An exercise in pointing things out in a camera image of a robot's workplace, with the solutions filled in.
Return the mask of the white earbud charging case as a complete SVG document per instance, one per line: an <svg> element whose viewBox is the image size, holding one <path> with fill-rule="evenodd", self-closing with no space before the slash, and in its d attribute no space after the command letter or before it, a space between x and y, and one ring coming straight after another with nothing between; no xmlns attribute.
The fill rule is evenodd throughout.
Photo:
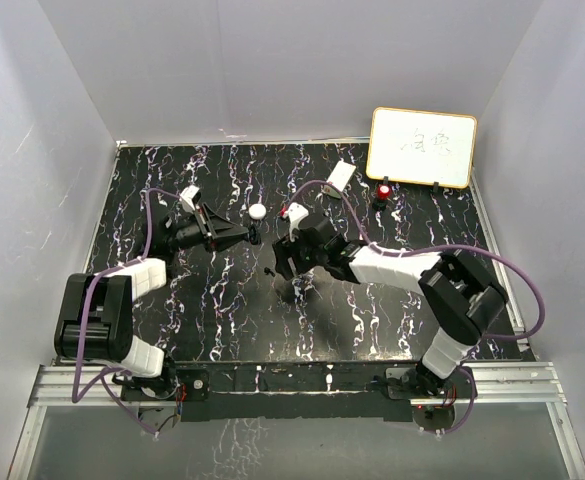
<svg viewBox="0 0 585 480"><path fill-rule="evenodd" d="M262 221L267 214L267 209L263 204L255 203L249 207L248 214L253 221Z"/></svg>

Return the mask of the black earbud charging case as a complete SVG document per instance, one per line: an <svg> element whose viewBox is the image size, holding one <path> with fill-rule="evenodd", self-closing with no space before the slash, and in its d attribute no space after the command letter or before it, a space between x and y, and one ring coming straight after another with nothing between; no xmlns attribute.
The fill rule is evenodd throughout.
<svg viewBox="0 0 585 480"><path fill-rule="evenodd" d="M259 245L261 243L261 235L255 225L250 225L248 228L248 241L251 245Z"/></svg>

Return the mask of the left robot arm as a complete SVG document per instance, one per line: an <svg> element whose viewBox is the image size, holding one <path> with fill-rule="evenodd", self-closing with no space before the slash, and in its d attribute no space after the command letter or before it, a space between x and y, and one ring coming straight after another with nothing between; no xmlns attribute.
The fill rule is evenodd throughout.
<svg viewBox="0 0 585 480"><path fill-rule="evenodd" d="M104 274L69 276L54 348L62 359L102 364L122 377L120 384L166 399L176 392L179 376L163 349L134 333L135 302L168 284L179 253L199 245L212 253L243 241L256 245L259 236L255 227L233 223L205 203L181 220L166 215L144 228L130 262Z"/></svg>

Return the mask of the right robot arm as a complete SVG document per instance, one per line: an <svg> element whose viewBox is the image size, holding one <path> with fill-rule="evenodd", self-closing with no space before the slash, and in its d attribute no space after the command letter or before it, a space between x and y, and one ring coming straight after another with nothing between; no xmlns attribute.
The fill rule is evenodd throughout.
<svg viewBox="0 0 585 480"><path fill-rule="evenodd" d="M450 389L453 373L509 297L496 277L470 252L383 255L362 240L348 240L323 215L294 204L283 213L288 233L273 243L275 271L286 280L316 267L353 284L379 284L423 297L438 330L416 367L397 382L414 394L438 397Z"/></svg>

